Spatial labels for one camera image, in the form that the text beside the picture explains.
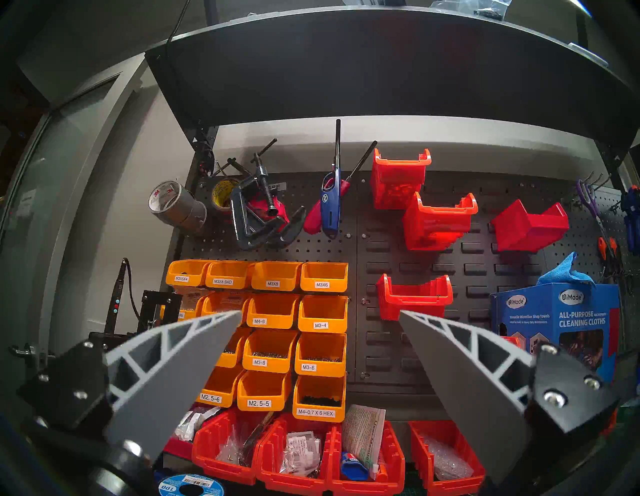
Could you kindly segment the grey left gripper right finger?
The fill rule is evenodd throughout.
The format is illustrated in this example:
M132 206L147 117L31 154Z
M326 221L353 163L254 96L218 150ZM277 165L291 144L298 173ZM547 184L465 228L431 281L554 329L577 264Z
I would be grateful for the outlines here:
M483 485L553 485L618 406L610 384L559 345L530 354L487 329L408 310L399 324L485 469Z

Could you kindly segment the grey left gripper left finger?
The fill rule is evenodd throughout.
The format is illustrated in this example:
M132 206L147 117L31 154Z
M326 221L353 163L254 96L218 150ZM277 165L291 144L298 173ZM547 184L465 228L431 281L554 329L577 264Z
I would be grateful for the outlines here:
M85 340L17 390L50 427L156 458L242 320L240 310L165 324L105 352Z

